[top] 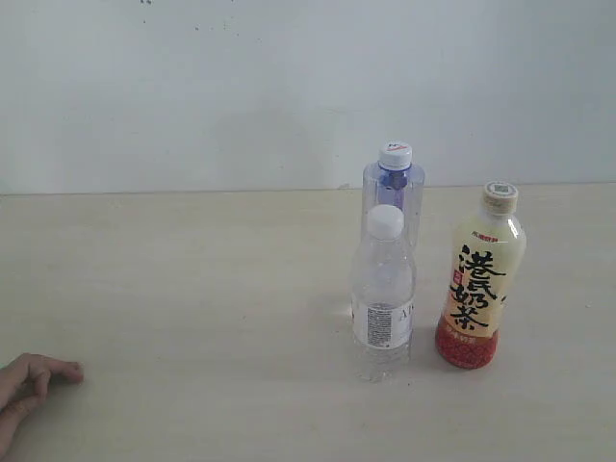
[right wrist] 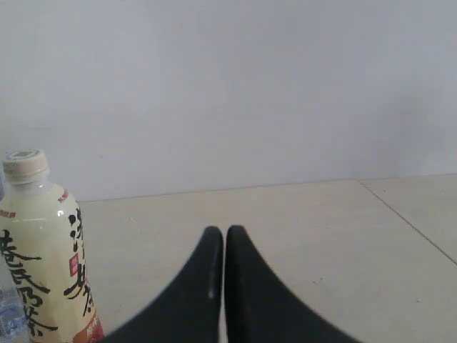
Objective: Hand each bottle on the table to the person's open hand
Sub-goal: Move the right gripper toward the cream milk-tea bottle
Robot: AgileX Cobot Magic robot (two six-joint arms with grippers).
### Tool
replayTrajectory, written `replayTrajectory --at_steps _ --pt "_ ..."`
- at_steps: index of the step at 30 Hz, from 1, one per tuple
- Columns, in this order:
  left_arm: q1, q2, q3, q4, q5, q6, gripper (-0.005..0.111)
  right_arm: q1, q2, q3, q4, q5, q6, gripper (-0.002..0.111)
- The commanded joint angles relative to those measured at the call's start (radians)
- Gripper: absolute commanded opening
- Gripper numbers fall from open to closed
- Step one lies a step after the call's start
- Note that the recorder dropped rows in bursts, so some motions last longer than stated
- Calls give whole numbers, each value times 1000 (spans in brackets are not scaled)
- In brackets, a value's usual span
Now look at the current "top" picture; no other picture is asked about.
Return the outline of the person's bare hand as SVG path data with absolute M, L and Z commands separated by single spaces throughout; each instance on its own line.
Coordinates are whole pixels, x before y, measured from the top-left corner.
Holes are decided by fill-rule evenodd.
M 22 353 L 1 369 L 1 457 L 22 422 L 45 403 L 55 378 L 78 384 L 85 376 L 78 362 L 33 353 Z

